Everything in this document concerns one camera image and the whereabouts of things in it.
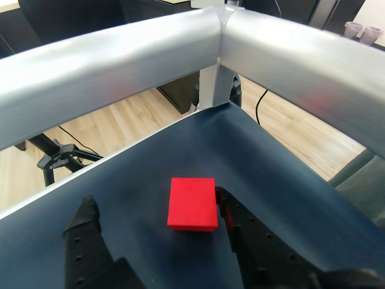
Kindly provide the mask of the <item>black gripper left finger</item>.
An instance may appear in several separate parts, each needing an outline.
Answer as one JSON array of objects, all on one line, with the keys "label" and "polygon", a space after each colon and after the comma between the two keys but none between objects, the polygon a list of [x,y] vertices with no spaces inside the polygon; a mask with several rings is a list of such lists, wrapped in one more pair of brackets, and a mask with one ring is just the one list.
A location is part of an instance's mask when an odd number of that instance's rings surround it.
[{"label": "black gripper left finger", "polygon": [[65,288],[143,288],[126,258],[114,260],[101,235],[100,212],[85,196],[63,232]]}]

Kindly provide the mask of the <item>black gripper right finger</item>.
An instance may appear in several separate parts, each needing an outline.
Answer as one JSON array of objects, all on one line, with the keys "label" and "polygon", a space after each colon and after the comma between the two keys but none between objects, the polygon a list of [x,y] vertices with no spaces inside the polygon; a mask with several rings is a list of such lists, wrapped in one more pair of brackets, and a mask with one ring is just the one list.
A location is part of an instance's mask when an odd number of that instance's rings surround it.
[{"label": "black gripper right finger", "polygon": [[373,270],[321,270],[227,190],[216,187],[215,195],[245,288],[384,288],[384,278]]}]

